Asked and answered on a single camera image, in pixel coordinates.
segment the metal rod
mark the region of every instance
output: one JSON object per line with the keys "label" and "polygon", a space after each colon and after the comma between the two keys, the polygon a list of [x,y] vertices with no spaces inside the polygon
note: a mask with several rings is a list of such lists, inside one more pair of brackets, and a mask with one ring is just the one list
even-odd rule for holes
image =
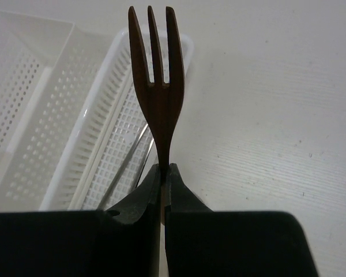
{"label": "metal rod", "polygon": [[142,174],[142,172],[143,172],[143,170],[145,168],[146,162],[148,160],[148,156],[150,154],[150,151],[151,151],[151,148],[152,148],[153,144],[154,144],[154,139],[151,138],[150,144],[145,149],[145,152],[142,155],[140,166],[137,169],[137,172],[136,172],[136,174],[135,174],[135,176],[133,178],[133,181],[132,181],[132,186],[129,189],[128,193],[131,193],[137,187],[138,182],[140,181],[140,178],[141,178],[141,174]]}
{"label": "metal rod", "polygon": [[145,132],[148,129],[148,124],[146,124],[143,128],[140,129],[140,131],[138,132],[136,139],[134,140],[131,148],[129,149],[125,159],[123,160],[121,166],[119,167],[118,171],[116,172],[113,180],[111,181],[109,187],[107,188],[103,198],[100,201],[100,204],[97,206],[97,209],[103,209],[104,206],[106,205],[106,202],[108,201],[110,194],[112,193],[112,191],[115,189],[116,185],[119,182],[119,179],[121,178],[124,170],[126,169],[130,159],[132,158],[134,151],[136,150],[138,143],[141,141],[142,137],[144,136]]}

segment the white table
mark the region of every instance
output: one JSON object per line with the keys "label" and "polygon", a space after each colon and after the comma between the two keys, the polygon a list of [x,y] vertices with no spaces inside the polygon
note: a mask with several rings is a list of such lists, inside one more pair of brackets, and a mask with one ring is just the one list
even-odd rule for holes
{"label": "white table", "polygon": [[0,9],[112,37],[129,5],[162,27],[174,7],[195,43],[171,152],[186,185],[213,209],[294,214],[321,276],[346,276],[346,1],[128,2]]}

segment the perforated basket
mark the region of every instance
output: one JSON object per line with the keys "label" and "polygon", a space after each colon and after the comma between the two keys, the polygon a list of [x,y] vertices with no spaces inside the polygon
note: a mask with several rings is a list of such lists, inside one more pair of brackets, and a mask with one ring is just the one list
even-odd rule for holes
{"label": "perforated basket", "polygon": [[115,123],[131,71],[129,49],[119,43],[121,35],[106,55],[40,209],[69,208],[90,172],[108,125]]}
{"label": "perforated basket", "polygon": [[[149,31],[147,27],[142,27],[141,31],[145,43],[150,79],[153,81]],[[164,81],[169,82],[166,32],[159,31],[159,37],[163,57]],[[187,70],[193,54],[193,42],[185,35],[181,35],[180,39],[184,60],[183,62],[185,70]],[[105,83],[105,81],[110,80],[111,76],[113,76],[115,72],[119,72],[117,73],[118,78],[116,84],[118,84],[117,87],[121,93],[121,97],[118,101],[116,109],[108,114],[108,118],[111,118],[111,120],[109,122],[105,121],[106,124],[104,125],[104,129],[102,131],[101,128],[99,129],[100,133],[103,135],[99,141],[100,145],[97,147],[97,149],[94,148],[94,155],[92,156],[95,158],[92,163],[89,163],[89,170],[87,169],[87,171],[83,171],[83,174],[81,174],[81,172],[84,167],[79,168],[80,170],[78,176],[80,177],[79,179],[75,180],[75,183],[80,180],[79,184],[77,189],[74,191],[68,190],[69,197],[66,200],[69,201],[71,198],[72,200],[70,204],[68,202],[63,202],[64,208],[67,205],[71,209],[93,209],[97,207],[111,180],[118,171],[119,166],[123,162],[123,159],[133,143],[138,130],[146,124],[145,118],[136,98],[136,93],[134,91],[133,79],[131,75],[129,37],[127,29],[122,30],[118,34],[113,42],[111,50],[114,52],[114,57],[118,61],[116,63],[118,66],[116,66],[114,60],[110,62],[108,73],[104,76],[104,83],[99,88],[95,88],[95,91],[98,91],[99,97],[106,92],[114,93],[112,86],[108,84],[108,82]],[[109,100],[109,105],[112,106],[113,104],[114,102]],[[109,202],[107,203],[108,206],[111,206],[113,203],[116,203],[128,194],[132,181],[136,176],[137,169],[139,165],[144,162],[142,160],[144,149],[148,147],[151,140],[152,136],[150,133],[143,137],[133,155],[133,158],[128,164],[127,169],[123,173],[119,184],[109,199]],[[62,188],[59,189],[59,196],[53,197],[53,199],[55,201],[57,199],[63,199],[60,197],[60,195],[65,195]],[[58,206],[58,204],[55,204],[51,208],[56,208]]]}
{"label": "perforated basket", "polygon": [[0,11],[0,211],[40,208],[106,52],[72,23]]}

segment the wooden fork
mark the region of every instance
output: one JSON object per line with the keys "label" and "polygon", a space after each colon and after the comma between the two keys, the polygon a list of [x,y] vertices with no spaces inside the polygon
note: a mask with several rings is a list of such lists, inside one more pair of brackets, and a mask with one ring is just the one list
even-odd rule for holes
{"label": "wooden fork", "polygon": [[133,7],[128,12],[129,39],[134,88],[141,110],[150,127],[156,143],[162,184],[169,168],[170,145],[173,132],[182,109],[185,94],[185,72],[183,70],[182,50],[173,8],[166,8],[169,83],[164,82],[159,36],[154,14],[148,7],[151,53],[154,83],[149,80],[145,47],[140,26]]}

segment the white plastic tray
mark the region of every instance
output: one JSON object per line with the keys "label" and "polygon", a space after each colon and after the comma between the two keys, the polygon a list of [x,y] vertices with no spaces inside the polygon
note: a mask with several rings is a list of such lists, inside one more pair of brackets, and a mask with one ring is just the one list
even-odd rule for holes
{"label": "white plastic tray", "polygon": [[[141,32],[145,43],[150,79],[153,81],[148,28],[146,26],[141,27]],[[159,30],[159,37],[163,57],[164,80],[165,82],[169,82],[166,31],[164,32]],[[180,35],[180,39],[183,62],[185,71],[187,71],[193,55],[194,46],[191,39],[186,35]],[[121,98],[119,99],[116,110],[113,111],[113,116],[111,117],[112,120],[106,122],[109,124],[106,126],[106,131],[102,137],[100,147],[97,150],[95,160],[92,163],[90,171],[87,171],[87,176],[84,174],[85,178],[79,183],[77,190],[75,191],[72,203],[69,207],[71,209],[94,209],[97,207],[104,195],[104,192],[118,171],[119,166],[123,162],[130,145],[136,137],[136,133],[146,123],[134,91],[130,66],[129,35],[127,29],[120,31],[118,36],[115,38],[108,55],[119,60],[118,57],[123,53],[123,56],[127,57],[127,59],[120,59],[123,64],[120,64],[119,67],[125,68],[127,74],[122,75],[119,80],[119,83],[123,84],[121,85],[121,87],[123,87],[123,89],[121,88]],[[114,66],[114,62],[110,62],[109,72],[114,70]],[[104,77],[104,79],[108,78],[110,78],[110,73],[106,74]],[[98,88],[95,87],[94,89],[94,91],[98,91],[99,93],[109,90],[108,86],[105,84]],[[133,155],[133,158],[127,166],[127,169],[123,173],[121,180],[115,188],[114,193],[107,203],[107,206],[113,205],[127,195],[138,166],[143,162],[141,159],[144,149],[150,144],[151,139],[152,136],[150,133],[143,137]]]}
{"label": "white plastic tray", "polygon": [[0,211],[39,209],[107,47],[72,23],[0,11]]}

